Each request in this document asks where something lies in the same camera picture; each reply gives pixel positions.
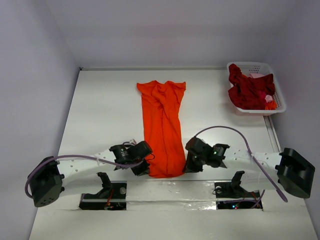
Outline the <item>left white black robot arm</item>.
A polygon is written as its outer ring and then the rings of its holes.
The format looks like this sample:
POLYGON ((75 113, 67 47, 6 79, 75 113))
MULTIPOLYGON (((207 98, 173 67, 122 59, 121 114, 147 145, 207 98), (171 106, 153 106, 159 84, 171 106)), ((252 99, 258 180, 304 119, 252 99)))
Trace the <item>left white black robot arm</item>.
POLYGON ((48 206, 60 197, 78 195, 82 199, 105 201, 107 210, 122 209, 126 198, 124 183, 113 183, 109 166, 130 169, 135 176, 147 175, 155 158, 146 141, 134 140, 111 146, 94 155, 67 154, 44 158, 27 176, 25 194, 37 208, 48 206))

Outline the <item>small orange cloth in basket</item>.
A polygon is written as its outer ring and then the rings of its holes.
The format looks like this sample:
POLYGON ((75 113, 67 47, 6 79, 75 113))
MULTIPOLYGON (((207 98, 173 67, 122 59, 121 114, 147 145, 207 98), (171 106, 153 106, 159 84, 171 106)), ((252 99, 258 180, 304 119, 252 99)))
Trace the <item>small orange cloth in basket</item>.
POLYGON ((266 103, 265 110, 266 111, 273 111, 273 110, 276 110, 277 107, 278 107, 277 103, 274 100, 272 100, 272 101, 269 101, 266 103))

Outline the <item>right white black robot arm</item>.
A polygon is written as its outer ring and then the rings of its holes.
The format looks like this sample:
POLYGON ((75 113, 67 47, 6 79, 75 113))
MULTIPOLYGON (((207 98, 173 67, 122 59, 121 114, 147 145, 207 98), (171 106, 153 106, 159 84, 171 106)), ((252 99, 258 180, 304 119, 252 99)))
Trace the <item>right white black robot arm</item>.
POLYGON ((301 199, 311 196, 315 167, 292 148, 282 152, 251 153, 227 144, 210 146, 197 137, 186 146, 185 172, 198 173, 203 166, 234 169, 230 182, 231 192, 241 197, 246 192, 276 190, 301 199))

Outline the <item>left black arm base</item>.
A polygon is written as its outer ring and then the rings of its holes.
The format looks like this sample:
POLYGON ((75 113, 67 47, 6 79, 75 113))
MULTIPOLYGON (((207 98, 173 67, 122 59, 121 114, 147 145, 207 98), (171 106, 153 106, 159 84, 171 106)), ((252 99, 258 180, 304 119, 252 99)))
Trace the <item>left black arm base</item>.
POLYGON ((127 209, 126 202, 127 182, 112 182, 112 190, 105 196, 99 194, 82 194, 79 202, 81 210, 106 210, 124 211, 127 209))

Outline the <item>white plastic basket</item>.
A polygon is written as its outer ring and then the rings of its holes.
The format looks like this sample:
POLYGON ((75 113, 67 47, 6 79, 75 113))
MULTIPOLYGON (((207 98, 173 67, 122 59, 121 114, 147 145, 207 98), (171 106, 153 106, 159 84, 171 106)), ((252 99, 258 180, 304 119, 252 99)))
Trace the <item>white plastic basket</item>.
POLYGON ((275 94, 272 96, 273 100, 277 103, 277 109, 276 110, 244 110, 241 108, 238 108, 234 106, 235 114, 238 116, 270 116, 277 113, 283 113, 287 109, 285 99, 283 97, 280 85, 278 83, 278 80, 271 69, 271 67, 262 62, 230 62, 227 64, 227 70, 228 70, 228 77, 229 77, 229 66, 231 64, 237 65, 242 74, 244 74, 247 77, 252 78, 259 78, 261 76, 266 76, 269 74, 273 74, 273 82, 275 85, 275 94))

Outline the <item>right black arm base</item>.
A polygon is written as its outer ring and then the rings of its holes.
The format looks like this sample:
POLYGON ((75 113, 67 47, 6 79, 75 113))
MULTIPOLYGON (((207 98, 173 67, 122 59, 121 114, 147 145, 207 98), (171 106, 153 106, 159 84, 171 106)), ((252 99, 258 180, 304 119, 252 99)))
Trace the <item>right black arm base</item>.
POLYGON ((248 192, 240 188, 233 188, 231 182, 215 182, 212 194, 216 198, 218 210, 248 210, 263 209, 259 190, 248 192))

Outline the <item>orange t shirt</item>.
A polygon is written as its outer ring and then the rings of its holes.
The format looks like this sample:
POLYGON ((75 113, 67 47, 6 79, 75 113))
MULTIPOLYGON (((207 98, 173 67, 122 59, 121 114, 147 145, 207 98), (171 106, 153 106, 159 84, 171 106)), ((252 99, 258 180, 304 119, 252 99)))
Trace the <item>orange t shirt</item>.
POLYGON ((144 140, 153 154, 147 158, 149 176, 159 179, 183 175, 186 157, 179 112, 186 83, 153 80, 137 83, 136 87, 141 94, 144 140))

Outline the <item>dark red t shirt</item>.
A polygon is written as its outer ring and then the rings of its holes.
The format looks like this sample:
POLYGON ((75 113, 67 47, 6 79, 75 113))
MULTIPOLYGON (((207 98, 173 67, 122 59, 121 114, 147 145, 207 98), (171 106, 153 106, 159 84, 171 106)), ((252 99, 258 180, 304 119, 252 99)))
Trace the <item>dark red t shirt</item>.
POLYGON ((258 78, 245 76, 234 63, 228 67, 229 82, 233 85, 228 95, 234 106, 243 110, 265 110, 267 102, 274 101, 274 75, 258 78))

